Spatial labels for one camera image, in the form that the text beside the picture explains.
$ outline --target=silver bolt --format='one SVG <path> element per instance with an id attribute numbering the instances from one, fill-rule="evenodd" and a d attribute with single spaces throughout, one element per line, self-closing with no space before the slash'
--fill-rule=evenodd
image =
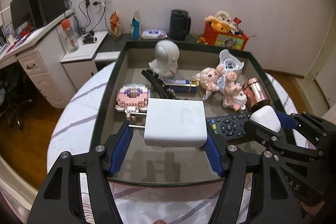
<path id="1" fill-rule="evenodd" d="M 237 147 L 236 147 L 235 145 L 232 145 L 232 144 L 230 144 L 227 148 L 228 148 L 228 150 L 230 150 L 231 152 L 235 152 L 235 151 L 237 151 Z"/>
<path id="2" fill-rule="evenodd" d="M 105 149 L 105 147 L 103 145 L 96 146 L 96 151 L 97 152 L 102 152 L 104 149 Z"/>
<path id="3" fill-rule="evenodd" d="M 266 158 L 270 158 L 270 157 L 272 157 L 272 153 L 269 152 L 269 151 L 265 151 L 265 152 L 264 152 L 264 156 L 265 156 Z"/>
<path id="4" fill-rule="evenodd" d="M 65 158 L 69 157 L 69 155 L 70 155 L 70 153 L 68 151 L 64 151 L 64 152 L 61 153 L 61 158 L 65 159 Z"/>

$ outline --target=remote control button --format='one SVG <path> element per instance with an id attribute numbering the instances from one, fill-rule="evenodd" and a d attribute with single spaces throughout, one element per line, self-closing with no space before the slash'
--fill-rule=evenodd
<path id="1" fill-rule="evenodd" d="M 225 129 L 228 130 L 228 131 L 231 131 L 232 130 L 232 125 L 230 125 L 229 123 L 227 123 L 225 125 Z"/>

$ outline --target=chair base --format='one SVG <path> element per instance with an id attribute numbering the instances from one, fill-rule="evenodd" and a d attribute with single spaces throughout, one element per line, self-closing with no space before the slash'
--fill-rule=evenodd
<path id="1" fill-rule="evenodd" d="M 16 103 L 14 104 L 15 109 L 12 111 L 8 119 L 9 127 L 13 127 L 13 120 L 15 118 L 16 124 L 18 125 L 19 129 L 23 130 L 23 124 L 20 121 L 20 110 L 21 110 L 22 105 L 25 103 L 33 103 L 33 100 L 29 99 L 29 100 L 25 100 L 21 102 L 20 104 L 16 104 Z"/>

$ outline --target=black remote control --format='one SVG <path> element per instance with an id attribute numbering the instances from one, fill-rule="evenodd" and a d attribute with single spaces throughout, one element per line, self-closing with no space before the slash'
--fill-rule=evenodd
<path id="1" fill-rule="evenodd" d="M 228 143 L 244 143 L 250 137 L 244 130 L 244 124 L 251 117 L 251 112 L 206 118 L 216 134 L 223 135 Z"/>

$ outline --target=computer monitor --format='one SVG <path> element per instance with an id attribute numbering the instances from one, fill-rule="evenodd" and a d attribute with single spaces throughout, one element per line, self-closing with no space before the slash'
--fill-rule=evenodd
<path id="1" fill-rule="evenodd" d="M 12 0 L 10 3 L 10 14 L 14 30 L 26 21 L 30 21 L 31 16 L 29 0 Z"/>

